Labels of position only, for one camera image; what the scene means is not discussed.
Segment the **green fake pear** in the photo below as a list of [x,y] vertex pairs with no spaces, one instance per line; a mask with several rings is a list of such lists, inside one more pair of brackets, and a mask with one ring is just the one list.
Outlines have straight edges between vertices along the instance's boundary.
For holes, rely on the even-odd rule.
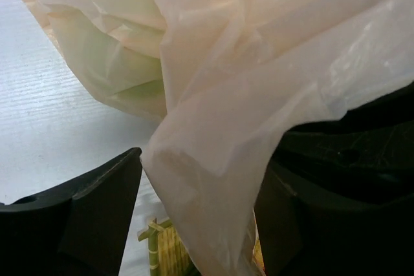
[[93,98],[159,122],[166,113],[160,60],[124,47],[83,14],[49,17],[60,51]]

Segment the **translucent orange plastic bag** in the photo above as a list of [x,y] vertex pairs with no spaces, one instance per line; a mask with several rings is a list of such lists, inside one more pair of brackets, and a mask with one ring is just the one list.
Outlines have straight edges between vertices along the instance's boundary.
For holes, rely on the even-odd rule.
[[59,51],[49,17],[83,14],[160,60],[167,113],[142,163],[203,275],[253,273],[247,231],[285,131],[413,81],[413,0],[23,1]]

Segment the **woven bamboo mat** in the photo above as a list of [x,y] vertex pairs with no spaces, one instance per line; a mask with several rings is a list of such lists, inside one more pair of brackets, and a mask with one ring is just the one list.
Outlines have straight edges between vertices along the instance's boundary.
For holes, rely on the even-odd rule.
[[137,239],[147,242],[150,276],[201,275],[169,218],[160,222],[151,218]]

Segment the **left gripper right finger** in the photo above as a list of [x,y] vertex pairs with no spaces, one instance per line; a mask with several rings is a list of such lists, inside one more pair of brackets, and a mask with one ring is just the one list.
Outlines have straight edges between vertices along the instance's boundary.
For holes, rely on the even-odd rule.
[[267,275],[412,275],[413,88],[287,131],[255,214]]

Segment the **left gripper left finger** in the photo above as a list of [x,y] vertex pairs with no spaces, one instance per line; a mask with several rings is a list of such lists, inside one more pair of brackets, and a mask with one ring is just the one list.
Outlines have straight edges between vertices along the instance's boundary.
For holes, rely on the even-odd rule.
[[141,149],[1,205],[2,275],[118,275],[140,185]]

